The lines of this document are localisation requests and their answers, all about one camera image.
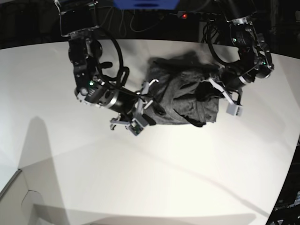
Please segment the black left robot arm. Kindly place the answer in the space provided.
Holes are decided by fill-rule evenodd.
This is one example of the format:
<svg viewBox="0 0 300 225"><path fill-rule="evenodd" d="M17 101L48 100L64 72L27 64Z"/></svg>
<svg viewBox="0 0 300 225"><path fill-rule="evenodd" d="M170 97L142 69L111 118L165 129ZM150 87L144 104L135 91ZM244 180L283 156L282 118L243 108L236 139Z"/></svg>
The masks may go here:
<svg viewBox="0 0 300 225"><path fill-rule="evenodd" d="M142 112L151 126L191 124L200 128L214 123L220 99L226 99L229 110L238 115L243 87L274 70L270 49L254 27L253 1L219 0L217 5L224 16L208 23L203 36L214 64L200 63L194 51L170 59L151 59L147 80L152 82L152 98ZM226 62L217 55L213 31L228 35L238 49L237 61Z"/></svg>

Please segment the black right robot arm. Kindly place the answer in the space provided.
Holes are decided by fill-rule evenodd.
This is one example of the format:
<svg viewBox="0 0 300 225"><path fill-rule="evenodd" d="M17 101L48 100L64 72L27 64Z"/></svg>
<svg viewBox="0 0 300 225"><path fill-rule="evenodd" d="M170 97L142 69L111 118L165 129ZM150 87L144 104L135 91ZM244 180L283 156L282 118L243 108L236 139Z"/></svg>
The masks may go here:
<svg viewBox="0 0 300 225"><path fill-rule="evenodd" d="M125 88L130 70L124 65L123 55L117 40L98 22L96 0L56 0L60 17L60 33L68 38L68 57L73 65L75 96L84 104L104 107L118 113L110 121L110 129L123 125L134 135L139 135L147 126L156 122L144 111L154 102L149 87L156 82L144 82L142 89L132 92ZM100 62L103 48L96 32L105 34L113 43L119 69L115 77L103 70L111 68L110 61Z"/></svg>

